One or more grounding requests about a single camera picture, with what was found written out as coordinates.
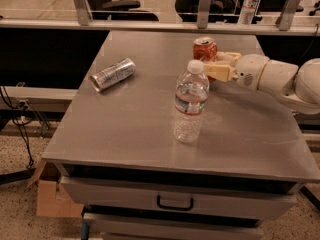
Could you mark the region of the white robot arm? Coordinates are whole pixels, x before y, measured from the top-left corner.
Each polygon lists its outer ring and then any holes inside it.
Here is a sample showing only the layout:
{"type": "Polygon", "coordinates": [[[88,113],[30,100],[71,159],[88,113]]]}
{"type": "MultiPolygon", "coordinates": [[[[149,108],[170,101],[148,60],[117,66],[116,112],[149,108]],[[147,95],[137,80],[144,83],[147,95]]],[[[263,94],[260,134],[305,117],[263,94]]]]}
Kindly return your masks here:
{"type": "Polygon", "coordinates": [[[219,52],[217,60],[204,63],[207,77],[271,95],[282,105],[303,113],[320,113],[320,59],[301,67],[258,54],[219,52]]]}

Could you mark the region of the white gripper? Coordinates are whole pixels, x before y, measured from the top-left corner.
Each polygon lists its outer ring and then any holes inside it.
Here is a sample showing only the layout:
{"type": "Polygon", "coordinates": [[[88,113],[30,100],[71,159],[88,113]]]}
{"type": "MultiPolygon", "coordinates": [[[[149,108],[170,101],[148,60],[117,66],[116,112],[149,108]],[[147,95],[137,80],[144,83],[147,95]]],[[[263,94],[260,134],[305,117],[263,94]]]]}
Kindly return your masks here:
{"type": "Polygon", "coordinates": [[[242,56],[237,52],[218,52],[216,61],[228,65],[205,64],[203,71],[208,78],[228,82],[232,79],[236,70],[238,76],[236,83],[240,87],[256,91],[269,58],[258,54],[242,56]]]}

